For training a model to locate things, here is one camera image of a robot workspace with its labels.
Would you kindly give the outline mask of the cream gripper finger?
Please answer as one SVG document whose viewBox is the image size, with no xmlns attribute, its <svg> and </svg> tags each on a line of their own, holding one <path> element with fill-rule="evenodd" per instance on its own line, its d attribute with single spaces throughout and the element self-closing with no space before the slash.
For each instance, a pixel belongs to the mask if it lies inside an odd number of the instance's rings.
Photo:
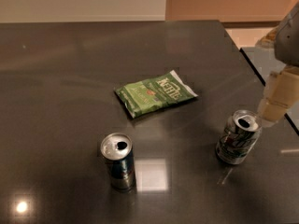
<svg viewBox="0 0 299 224">
<path fill-rule="evenodd" d="M 299 100 L 299 67 L 285 66 L 280 72 L 272 71 L 266 80 L 258 116 L 265 128 L 276 124 Z"/>
</svg>

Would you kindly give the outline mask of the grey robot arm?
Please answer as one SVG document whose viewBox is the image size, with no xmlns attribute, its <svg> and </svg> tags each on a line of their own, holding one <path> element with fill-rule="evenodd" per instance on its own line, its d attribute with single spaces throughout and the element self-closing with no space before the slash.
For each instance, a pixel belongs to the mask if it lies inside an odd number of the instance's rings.
<svg viewBox="0 0 299 224">
<path fill-rule="evenodd" d="M 270 73 L 263 90 L 257 113 L 265 128 L 276 124 L 299 100 L 299 2 L 278 25 L 274 54 L 285 67 Z"/>
</svg>

